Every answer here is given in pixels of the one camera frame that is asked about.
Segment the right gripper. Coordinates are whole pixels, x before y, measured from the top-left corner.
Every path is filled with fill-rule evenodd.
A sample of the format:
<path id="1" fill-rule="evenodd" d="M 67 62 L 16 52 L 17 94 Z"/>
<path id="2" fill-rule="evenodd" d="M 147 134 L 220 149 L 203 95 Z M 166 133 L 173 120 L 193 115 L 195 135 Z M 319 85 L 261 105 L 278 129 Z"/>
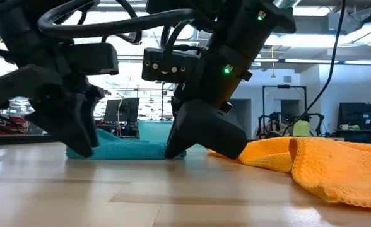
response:
<path id="1" fill-rule="evenodd" d="M 248 72 L 252 52 L 244 47 L 222 44 L 205 50 L 192 74 L 185 81 L 184 102 L 177 115 L 165 150 L 174 159 L 200 144 L 231 159 L 247 145 L 247 136 L 235 117 L 228 114 L 228 103 Z"/>

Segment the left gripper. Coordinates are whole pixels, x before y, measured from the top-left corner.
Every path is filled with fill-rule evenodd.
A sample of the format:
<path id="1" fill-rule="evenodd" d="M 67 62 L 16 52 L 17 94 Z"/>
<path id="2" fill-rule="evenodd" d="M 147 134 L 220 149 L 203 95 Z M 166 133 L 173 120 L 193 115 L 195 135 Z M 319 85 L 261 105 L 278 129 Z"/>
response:
<path id="1" fill-rule="evenodd" d="M 8 45 L 0 56 L 17 66 L 0 76 L 0 109 L 16 97 L 31 101 L 26 118 L 84 158 L 98 146 L 94 110 L 105 97 L 92 85 L 94 45 L 69 42 Z"/>

